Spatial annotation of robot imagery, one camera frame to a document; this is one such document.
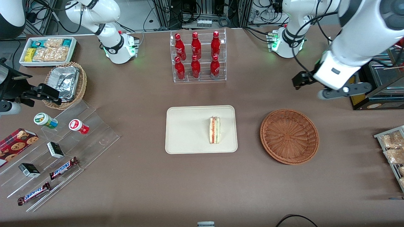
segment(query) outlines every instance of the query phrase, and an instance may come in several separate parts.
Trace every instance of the small black box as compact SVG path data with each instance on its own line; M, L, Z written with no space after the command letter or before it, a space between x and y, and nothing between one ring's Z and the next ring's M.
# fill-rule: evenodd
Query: small black box
M50 155L55 158L63 158L64 154L62 149L60 148L59 144L54 143L54 142L49 142L48 144L48 150L50 152Z
M31 163L21 163L18 168L26 177L38 177L40 175L39 171Z

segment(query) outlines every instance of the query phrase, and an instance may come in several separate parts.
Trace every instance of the cookie box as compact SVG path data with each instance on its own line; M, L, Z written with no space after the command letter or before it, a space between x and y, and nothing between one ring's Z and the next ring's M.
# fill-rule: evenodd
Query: cookie box
M25 55L27 54L27 51L32 47L32 44L36 41L41 41L41 40L46 40L48 38L57 38L57 39L65 39L65 40L71 40L70 46L69 46L69 51L67 53L67 57L65 61L44 61L44 62L35 62L35 61L25 61ZM23 53L21 54L20 61L19 63L25 67L53 67L56 65L61 65L64 63L68 63L71 61L74 53L74 49L76 47L76 39L72 36L46 36L46 37L33 37L29 38L27 40L27 43L25 44Z
M38 135L19 128L0 141L0 167L15 158L19 153L38 141Z

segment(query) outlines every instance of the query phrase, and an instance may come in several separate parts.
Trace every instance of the red cookie box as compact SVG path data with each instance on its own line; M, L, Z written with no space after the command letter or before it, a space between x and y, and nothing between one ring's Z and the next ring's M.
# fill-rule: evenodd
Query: red cookie box
M0 167L15 158L19 153L38 141L38 135L23 128L0 141Z

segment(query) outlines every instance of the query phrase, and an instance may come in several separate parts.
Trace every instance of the snickers bar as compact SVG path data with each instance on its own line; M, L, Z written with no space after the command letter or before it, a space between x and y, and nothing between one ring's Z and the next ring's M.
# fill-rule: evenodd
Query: snickers bar
M57 178L58 176L62 175L64 172L66 172L68 169L70 169L71 167L73 167L77 163L78 163L77 158L76 157L72 158L69 162L67 162L66 164L59 167L53 173L50 173L49 174L50 179L53 180L53 179Z
M42 194L44 191L50 191L51 189L51 185L49 184L49 182L46 182L42 187L38 188L37 190L29 193L28 195L24 196L24 197L20 197L18 198L18 205L22 206L24 204L26 204L30 199Z

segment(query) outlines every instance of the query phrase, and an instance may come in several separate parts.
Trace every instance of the aluminum foil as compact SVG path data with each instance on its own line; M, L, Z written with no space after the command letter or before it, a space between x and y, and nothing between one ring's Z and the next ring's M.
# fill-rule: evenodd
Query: aluminum foil
M55 68L50 72L48 85L59 91L62 102L71 102L76 93L80 71L74 66Z

